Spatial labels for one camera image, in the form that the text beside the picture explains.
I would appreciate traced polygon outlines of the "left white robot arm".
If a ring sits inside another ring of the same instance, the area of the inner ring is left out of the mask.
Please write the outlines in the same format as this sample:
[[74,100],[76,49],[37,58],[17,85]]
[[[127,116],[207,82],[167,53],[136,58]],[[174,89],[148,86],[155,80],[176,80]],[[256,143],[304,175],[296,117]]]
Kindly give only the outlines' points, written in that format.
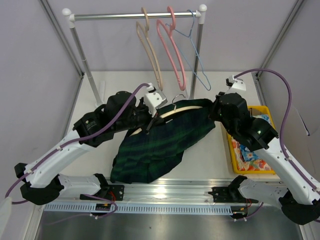
[[67,176],[61,172],[74,160],[112,140],[115,133],[137,128],[149,129],[157,119],[157,110],[167,103],[160,90],[152,90],[136,103],[134,95],[119,91],[94,111],[86,113],[73,129],[41,159],[30,164],[18,163],[17,178],[22,197],[35,205],[45,205],[57,198],[111,200],[111,187],[103,174]]

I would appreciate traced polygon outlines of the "cream plastic hanger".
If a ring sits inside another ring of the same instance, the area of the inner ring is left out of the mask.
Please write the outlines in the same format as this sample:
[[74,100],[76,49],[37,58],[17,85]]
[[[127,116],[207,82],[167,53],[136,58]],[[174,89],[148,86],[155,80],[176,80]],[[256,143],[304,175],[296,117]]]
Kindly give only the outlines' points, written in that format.
[[175,99],[177,97],[185,97],[185,96],[183,94],[176,95],[172,99],[171,105],[168,105],[163,109],[160,109],[160,111],[162,112],[156,110],[155,115],[151,116],[150,119],[147,119],[147,123],[143,123],[141,127],[137,128],[134,131],[128,131],[126,134],[126,137],[131,137],[139,134],[140,132],[148,131],[149,130],[148,127],[151,128],[153,124],[164,123],[166,118],[173,117],[174,115],[177,115],[185,111],[204,108],[209,104],[207,99],[196,99],[196,100],[183,99],[175,102]]

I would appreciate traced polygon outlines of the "green navy plaid skirt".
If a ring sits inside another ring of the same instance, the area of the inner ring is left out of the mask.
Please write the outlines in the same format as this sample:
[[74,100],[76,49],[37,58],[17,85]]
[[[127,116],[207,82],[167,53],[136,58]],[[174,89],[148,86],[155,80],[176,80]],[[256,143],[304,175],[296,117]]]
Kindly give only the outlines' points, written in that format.
[[151,183],[174,169],[183,158],[184,151],[198,143],[215,123],[209,118],[213,102],[209,99],[180,100],[159,110],[166,114],[183,107],[176,116],[152,127],[148,134],[134,134],[129,130],[118,148],[112,163],[112,183]]

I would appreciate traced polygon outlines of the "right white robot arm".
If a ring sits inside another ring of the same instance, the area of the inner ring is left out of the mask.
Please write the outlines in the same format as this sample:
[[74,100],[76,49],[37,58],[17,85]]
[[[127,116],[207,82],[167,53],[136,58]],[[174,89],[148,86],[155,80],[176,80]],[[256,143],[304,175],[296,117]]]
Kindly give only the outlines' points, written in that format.
[[283,187],[237,176],[220,194],[210,194],[219,203],[250,199],[280,209],[292,222],[305,225],[320,220],[320,183],[281,145],[277,131],[262,118],[250,114],[247,102],[238,93],[220,92],[209,118],[221,122],[227,133],[264,160],[284,183]]

